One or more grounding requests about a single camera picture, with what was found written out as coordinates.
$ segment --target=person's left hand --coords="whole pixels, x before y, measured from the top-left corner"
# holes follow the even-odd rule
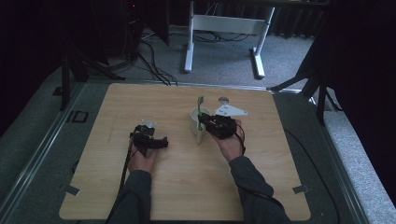
[[[135,146],[133,146],[131,152],[131,155],[133,156],[128,163],[129,172],[143,170],[151,174],[158,152],[159,150],[152,150],[149,157],[146,158]]]

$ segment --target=white plastic part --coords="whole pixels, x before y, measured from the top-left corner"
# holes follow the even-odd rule
[[[216,115],[221,115],[223,117],[230,116],[244,116],[247,115],[248,112],[246,110],[239,109],[233,105],[222,105],[215,112]]]
[[[148,128],[154,128],[155,126],[157,126],[157,122],[150,122],[145,119],[142,119],[142,123],[146,125]]]

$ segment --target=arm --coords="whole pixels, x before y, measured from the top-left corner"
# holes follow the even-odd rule
[[[108,223],[149,223],[151,174],[132,171],[126,180],[116,209]]]
[[[245,139],[241,130],[241,121],[237,120],[237,134]],[[244,210],[245,223],[290,223],[283,207],[274,200],[274,189],[265,182],[264,177],[254,167],[249,158],[243,156],[243,146],[235,136],[218,139],[221,154],[231,166],[235,185]]]
[[[140,151],[133,156],[128,164],[130,175],[126,180],[116,207],[108,223],[149,223],[151,210],[151,171],[158,150],[153,150],[148,159]]]
[[[245,223],[290,223],[281,205],[273,202],[274,189],[265,182],[249,158],[240,156],[229,164],[244,209]]]

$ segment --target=cable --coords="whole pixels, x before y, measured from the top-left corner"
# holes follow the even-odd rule
[[[329,92],[327,90],[326,90],[326,96],[329,98],[330,103],[335,108],[335,110],[344,111],[338,104],[335,103],[334,99],[332,98],[332,96],[329,94]]]
[[[241,142],[241,146],[242,146],[242,155],[245,155],[245,151],[246,151],[246,149],[247,149],[247,148],[245,147],[245,131],[244,131],[244,129],[241,127],[241,125],[236,124],[236,126],[238,126],[238,127],[241,129],[242,134],[244,135],[244,139],[242,139],[241,136],[239,136],[239,134],[238,134],[237,132],[234,133],[234,134],[236,135],[236,137],[239,139],[239,142]]]
[[[131,63],[127,68],[125,68],[125,69],[123,69],[123,70],[121,70],[121,71],[119,71],[119,72],[116,72],[116,73],[114,73],[114,74],[123,73],[123,72],[125,72],[126,70],[128,70],[132,65],[133,65],[133,64]]]
[[[213,39],[208,39],[204,38],[198,35],[194,35],[195,39],[200,41],[200,42],[207,42],[207,43],[219,43],[219,42],[229,42],[229,41],[243,41],[249,37],[249,35],[245,35],[245,37],[238,39],[240,36],[243,36],[242,34],[237,35],[236,37],[233,38],[224,38],[221,36],[221,34],[213,32],[213,31],[197,31],[197,34],[206,34],[206,35],[213,35]]]
[[[324,182],[323,176],[320,174],[320,172],[319,172],[319,170],[318,170],[318,167],[317,167],[317,166],[315,165],[315,163],[314,163],[314,160],[312,160],[311,156],[309,155],[308,151],[307,151],[306,148],[304,147],[303,143],[302,143],[291,131],[289,131],[289,130],[287,130],[287,129],[285,129],[285,128],[284,128],[283,130],[285,130],[285,133],[288,133],[290,136],[292,136],[292,137],[294,138],[294,140],[297,141],[297,143],[300,145],[300,147],[301,147],[301,148],[303,149],[303,151],[305,152],[307,158],[311,161],[312,165],[313,165],[314,168],[315,168],[315,171],[316,171],[317,174],[318,174],[318,177],[319,177],[320,181],[322,182],[322,184],[323,184],[324,188],[326,189],[326,191],[327,191],[327,193],[328,193],[330,199],[332,200],[332,205],[334,206],[335,213],[336,213],[336,215],[337,215],[337,224],[340,223],[340,212],[339,212],[339,210],[338,210],[337,203],[335,202],[334,197],[333,197],[332,194],[330,193],[329,187],[327,187],[326,183]]]
[[[128,164],[129,161],[131,160],[132,156],[136,153],[136,151],[132,154],[131,156],[131,152],[132,152],[132,145],[134,143],[134,135],[136,134],[137,129],[134,129],[134,132],[131,134],[130,140],[129,140],[129,146],[128,146],[128,152],[126,154],[126,158],[125,158],[125,163],[124,166],[122,168],[122,176],[121,176],[121,181],[120,181],[120,187],[119,187],[119,192],[117,193],[117,197],[116,197],[116,201],[113,204],[113,207],[111,208],[110,213],[108,214],[106,223],[111,219],[111,217],[113,216],[114,211],[116,210],[116,205],[118,200],[120,199],[120,194],[122,191],[122,188],[124,186],[125,183],[125,176],[126,176],[126,171],[128,170]]]
[[[215,13],[216,13],[216,8],[218,7],[218,3],[213,3],[212,6],[210,6],[210,8],[207,9],[205,15],[208,15],[208,14],[209,14],[209,11],[210,11],[210,9],[212,9],[212,7],[215,7],[215,8],[213,9],[212,16],[215,15]]]
[[[157,67],[156,63],[155,63],[155,54],[154,54],[154,48],[146,41],[141,40],[141,42],[147,46],[149,46],[150,48],[150,52],[152,54],[151,57],[151,63],[149,63],[142,54],[138,53],[138,56],[143,60],[143,62],[146,64],[146,66],[149,68],[149,71],[156,77],[158,78],[163,84],[165,84],[166,86],[171,86],[171,82],[170,79],[172,81],[174,81],[176,83],[176,85],[178,85],[177,83],[177,79],[170,75],[169,73],[164,72],[161,68]]]
[[[120,69],[120,68],[124,68],[124,67],[126,67],[128,65],[130,66],[133,60],[134,60],[133,57],[130,54],[127,54],[125,56],[125,62],[117,63],[117,64],[114,64],[114,65],[110,65],[110,66],[106,67],[106,69],[109,70],[109,71],[114,71],[114,70],[117,70],[117,69]]]

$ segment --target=wooden board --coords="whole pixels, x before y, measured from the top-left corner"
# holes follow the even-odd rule
[[[225,96],[246,109],[242,120],[246,156],[275,189],[274,197],[292,220],[307,220],[310,211],[273,96],[268,91],[204,87],[112,84],[93,125],[71,186],[60,210],[64,219],[106,219],[120,184],[129,134],[141,119],[158,122],[155,138],[168,137],[153,172],[153,220],[242,220],[242,207],[230,167],[209,134],[200,145],[190,130],[190,112],[199,95],[213,114]]]

